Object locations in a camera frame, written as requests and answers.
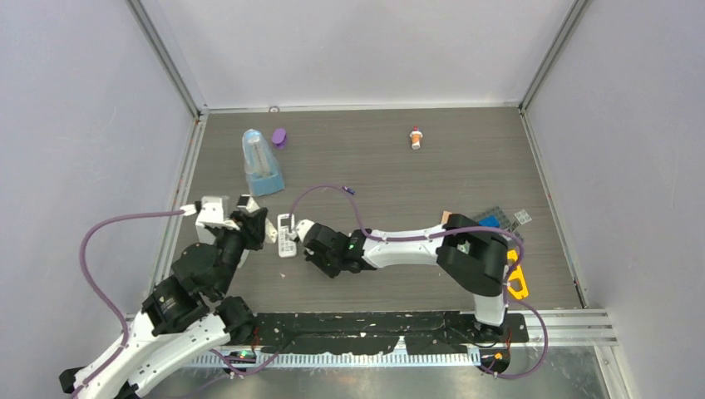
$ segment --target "white remote control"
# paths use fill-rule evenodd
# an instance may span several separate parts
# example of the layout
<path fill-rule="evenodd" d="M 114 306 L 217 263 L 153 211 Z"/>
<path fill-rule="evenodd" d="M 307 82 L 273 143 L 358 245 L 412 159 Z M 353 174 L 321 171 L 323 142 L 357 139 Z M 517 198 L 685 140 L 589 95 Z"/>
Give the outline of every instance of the white remote control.
<path fill-rule="evenodd" d="M 289 231 L 293 227 L 293 215 L 288 214 L 277 216 L 277 232 L 279 233 L 279 257 L 292 258 L 296 256 L 296 243 L 289 237 Z"/>

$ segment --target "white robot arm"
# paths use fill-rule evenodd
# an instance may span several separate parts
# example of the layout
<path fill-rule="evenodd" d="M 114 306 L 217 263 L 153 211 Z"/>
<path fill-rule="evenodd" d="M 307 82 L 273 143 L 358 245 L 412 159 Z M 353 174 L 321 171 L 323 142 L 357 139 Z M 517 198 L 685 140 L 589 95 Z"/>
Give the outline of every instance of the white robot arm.
<path fill-rule="evenodd" d="M 225 297 L 250 250 L 277 238 L 276 229 L 249 195 L 228 212 L 228 197 L 207 196 L 184 207 L 198 212 L 199 243 L 171 265 L 129 325 L 127 341 L 116 339 L 94 362 L 59 376 L 65 393 L 79 398 L 140 398 L 166 376 L 203 352 L 227 342 L 249 342 L 254 315 L 242 298 Z M 211 312 L 201 295 L 219 306 Z M 111 362 L 106 361 L 121 349 Z M 86 382 L 99 367 L 102 371 Z"/>
<path fill-rule="evenodd" d="M 498 328 L 506 313 L 503 297 L 508 269 L 506 240 L 500 234 L 485 232 L 437 237 L 448 230 L 471 226 L 479 224 L 462 214 L 453 214 L 447 223 L 428 229 L 355 230 L 345 235 L 305 219 L 296 224 L 294 232 L 303 244 L 306 259 L 331 278 L 343 270 L 360 273 L 395 264 L 441 266 L 472 293 L 478 328 Z"/>

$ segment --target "purple lid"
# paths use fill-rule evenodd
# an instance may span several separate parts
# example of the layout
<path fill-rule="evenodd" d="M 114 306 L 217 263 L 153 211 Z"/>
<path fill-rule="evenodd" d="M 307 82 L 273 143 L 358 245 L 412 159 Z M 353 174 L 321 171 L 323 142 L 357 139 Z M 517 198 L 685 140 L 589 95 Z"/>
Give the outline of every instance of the purple lid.
<path fill-rule="evenodd" d="M 286 130 L 281 127 L 272 133 L 272 143 L 276 145 L 277 148 L 284 148 L 286 145 Z"/>

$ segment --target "white wall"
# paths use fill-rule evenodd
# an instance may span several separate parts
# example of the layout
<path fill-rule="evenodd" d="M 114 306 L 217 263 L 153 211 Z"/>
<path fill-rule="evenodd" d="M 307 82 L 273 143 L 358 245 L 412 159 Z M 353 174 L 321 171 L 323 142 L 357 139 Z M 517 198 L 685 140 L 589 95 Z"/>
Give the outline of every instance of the white wall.
<path fill-rule="evenodd" d="M 705 391 L 705 6 L 593 2 L 530 106 L 590 300 L 645 398 Z"/>
<path fill-rule="evenodd" d="M 148 0 L 211 109 L 519 103 L 572 0 Z"/>
<path fill-rule="evenodd" d="M 0 15 L 0 396 L 63 397 L 59 373 L 120 332 L 79 271 L 83 234 L 170 207 L 192 121 L 125 2 L 2 2 Z M 164 223 L 113 225 L 89 245 L 126 312 Z"/>

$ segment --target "gray floor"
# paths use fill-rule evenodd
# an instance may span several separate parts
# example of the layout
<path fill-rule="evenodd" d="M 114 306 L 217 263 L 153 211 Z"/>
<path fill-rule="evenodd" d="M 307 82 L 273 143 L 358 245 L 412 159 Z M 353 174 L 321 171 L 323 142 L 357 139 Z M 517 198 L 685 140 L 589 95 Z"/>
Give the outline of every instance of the gray floor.
<path fill-rule="evenodd" d="M 409 145 L 414 125 L 424 133 L 420 150 Z M 275 151 L 286 189 L 258 198 L 273 221 L 306 188 L 324 183 L 355 189 L 366 227 L 387 231 L 430 227 L 443 210 L 470 216 L 495 205 L 508 215 L 526 209 L 533 221 L 519 231 L 528 302 L 543 309 L 579 306 L 516 109 L 212 115 L 189 200 L 247 194 L 242 135 L 254 128 L 269 137 L 278 127 L 288 132 L 287 148 Z M 357 228 L 348 202 L 333 190 L 309 194 L 296 217 L 344 232 Z M 194 227 L 182 224 L 176 249 L 196 241 Z M 242 296 L 255 312 L 473 307 L 471 295 L 441 268 L 397 266 L 330 279 L 303 256 L 279 258 L 274 245 L 250 255 L 229 294 Z"/>

